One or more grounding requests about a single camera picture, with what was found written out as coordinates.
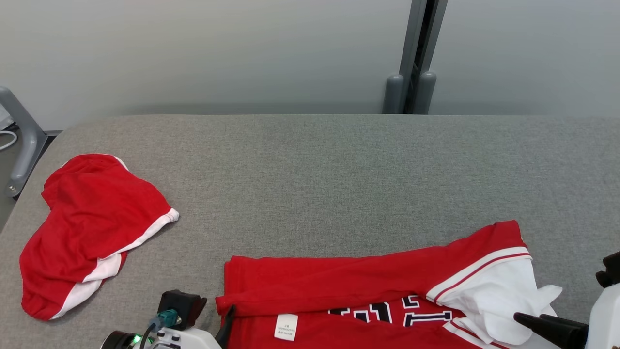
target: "clothing tag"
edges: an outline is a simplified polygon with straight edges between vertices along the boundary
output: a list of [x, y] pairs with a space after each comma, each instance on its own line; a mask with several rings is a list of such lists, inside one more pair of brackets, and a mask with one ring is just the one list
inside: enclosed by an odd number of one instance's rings
[[297, 315], [280, 314], [275, 322], [275, 338], [284, 340], [295, 340], [295, 332], [297, 331]]

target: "white trim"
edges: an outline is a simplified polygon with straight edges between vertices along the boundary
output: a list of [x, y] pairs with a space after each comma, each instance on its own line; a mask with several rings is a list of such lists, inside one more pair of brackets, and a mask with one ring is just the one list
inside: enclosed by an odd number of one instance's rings
[[[86, 153], [86, 154], [80, 154], [80, 155], [76, 155], [76, 156], [74, 156], [74, 157], [70, 158], [69, 160], [65, 161], [65, 162], [63, 163], [63, 165], [62, 165], [62, 166], [60, 166], [58, 169], [61, 169], [62, 167], [64, 167], [65, 165], [67, 165], [67, 162], [69, 162], [69, 161], [73, 160], [74, 158], [77, 158], [78, 156], [83, 156], [83, 155], [107, 155], [107, 156], [114, 156], [114, 155], [112, 155], [112, 154], [104, 154], [104, 153]], [[117, 156], [114, 156], [114, 158], [115, 158], [116, 160], [118, 160], [118, 162], [120, 162], [120, 164], [121, 164], [121, 165], [123, 165], [123, 167], [124, 167], [124, 168], [125, 168], [125, 169], [129, 172], [129, 173], [131, 173], [131, 171], [127, 168], [127, 165], [125, 165], [125, 163], [123, 162], [123, 160], [121, 160], [121, 159], [120, 159], [119, 157], [117, 157]]]
[[75, 308], [78, 304], [91, 297], [92, 294], [99, 289], [102, 281], [103, 280], [93, 280], [86, 283], [77, 283], [73, 285], [73, 288], [71, 288], [67, 298], [64, 300], [63, 307], [58, 313], [56, 313], [56, 315], [51, 317], [51, 319], [57, 319], [65, 315], [67, 311]]
[[[527, 255], [514, 256], [510, 258], [502, 258], [505, 256], [517, 255], [521, 253], [527, 253]], [[431, 290], [427, 292], [426, 298], [431, 302], [435, 302], [439, 304], [444, 297], [451, 294], [452, 292], [457, 291], [460, 286], [466, 284], [467, 281], [466, 280], [463, 281], [463, 280], [468, 277], [473, 276], [472, 274], [474, 272], [480, 273], [481, 271], [489, 269], [493, 265], [497, 265], [499, 263], [504, 263], [507, 261], [522, 260], [522, 259], [532, 259], [532, 257], [529, 255], [528, 249], [525, 247], [510, 247], [510, 248], [504, 248], [503, 250], [489, 253], [488, 255], [475, 261], [471, 265], [465, 267], [465, 269], [462, 269], [458, 273], [452, 275], [450, 278], [446, 279], [442, 283], [431, 288]]]
[[155, 222], [153, 222], [153, 224], [146, 229], [144, 234], [139, 236], [134, 242], [121, 248], [106, 258], [98, 258], [97, 266], [84, 278], [81, 283], [76, 283], [73, 285], [64, 300], [62, 308], [52, 317], [52, 319], [57, 319], [63, 316], [67, 313], [67, 311], [88, 299], [97, 289], [99, 289], [103, 279], [115, 276], [120, 270], [120, 265], [122, 262], [120, 255], [121, 252], [131, 250], [132, 248], [142, 245], [156, 232], [160, 231], [164, 225], [175, 222], [178, 219], [179, 213], [175, 209], [170, 208], [167, 213], [160, 216], [160, 218], [157, 218]]
[[481, 329], [478, 325], [476, 325], [475, 322], [473, 322], [470, 318], [468, 317], [460, 317], [457, 319], [454, 319], [454, 323], [468, 331], [470, 331], [471, 333], [473, 333], [474, 335], [476, 335], [476, 337], [478, 337], [480, 340], [482, 340], [484, 343], [489, 344], [490, 342], [492, 342], [494, 339], [493, 337], [491, 337], [486, 329]]
[[103, 280], [115, 276], [120, 270], [122, 261], [123, 258], [120, 256], [120, 253], [109, 256], [108, 258], [97, 258], [97, 266], [84, 280], [82, 280], [82, 282], [86, 283], [93, 280]]
[[127, 168], [127, 165], [125, 165], [125, 163], [123, 162], [123, 160], [119, 159], [119, 158], [118, 158], [118, 156], [114, 156], [114, 158], [116, 158], [116, 160], [118, 160], [118, 162], [120, 162], [120, 164], [121, 164], [121, 165], [123, 165], [123, 167], [124, 167], [127, 171], [129, 171], [129, 169]]
[[140, 235], [134, 242], [114, 252], [110, 256], [115, 255], [117, 253], [131, 250], [132, 248], [136, 248], [142, 245], [145, 241], [147, 241], [149, 238], [155, 235], [155, 233], [160, 231], [164, 227], [164, 225], [168, 223], [176, 222], [177, 220], [179, 220], [179, 212], [177, 212], [177, 210], [173, 208], [170, 208], [170, 211], [162, 215], [160, 218], [156, 219], [155, 222], [153, 222], [153, 224], [151, 224], [151, 226], [146, 229], [144, 234]]
[[482, 340], [480, 340], [479, 338], [476, 338], [472, 335], [470, 335], [469, 333], [459, 329], [458, 327], [454, 326], [451, 322], [448, 322], [447, 324], [445, 324], [443, 326], [444, 329], [452, 332], [453, 334], [461, 337], [462, 339], [468, 341], [469, 343], [479, 347], [479, 348], [483, 348], [483, 349], [499, 349], [498, 347], [496, 347], [495, 345], [492, 344], [486, 344], [484, 343]]

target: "gray fabric surface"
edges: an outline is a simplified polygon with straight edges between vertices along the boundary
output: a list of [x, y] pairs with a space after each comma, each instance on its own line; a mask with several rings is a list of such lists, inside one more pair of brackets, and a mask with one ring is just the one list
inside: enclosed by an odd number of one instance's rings
[[[59, 320], [20, 307], [19, 254], [45, 220], [47, 177], [109, 153], [152, 182], [180, 220]], [[365, 256], [442, 245], [516, 219], [558, 314], [587, 321], [602, 257], [620, 250], [620, 118], [134, 116], [63, 132], [0, 233], [3, 348], [97, 348], [141, 332], [162, 292], [213, 298], [231, 255]]]

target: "gray wall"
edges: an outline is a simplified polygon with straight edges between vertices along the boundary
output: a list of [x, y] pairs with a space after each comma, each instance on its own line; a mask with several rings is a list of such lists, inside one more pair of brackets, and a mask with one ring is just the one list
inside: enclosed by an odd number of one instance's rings
[[620, 116], [618, 0], [448, 1], [430, 114]]
[[410, 0], [23, 0], [0, 84], [44, 130], [122, 114], [375, 113]]

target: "robotic arm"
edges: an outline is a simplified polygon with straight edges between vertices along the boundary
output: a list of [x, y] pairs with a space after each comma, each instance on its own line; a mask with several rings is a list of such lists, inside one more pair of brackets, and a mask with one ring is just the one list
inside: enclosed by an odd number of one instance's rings
[[604, 287], [590, 312], [590, 324], [550, 315], [515, 313], [515, 321], [561, 349], [618, 349], [620, 347], [620, 252], [603, 258], [605, 271], [596, 273]]
[[224, 324], [215, 338], [207, 331], [193, 328], [206, 298], [179, 291], [164, 292], [157, 316], [144, 335], [114, 331], [100, 349], [226, 349], [233, 325], [235, 306], [224, 316]]

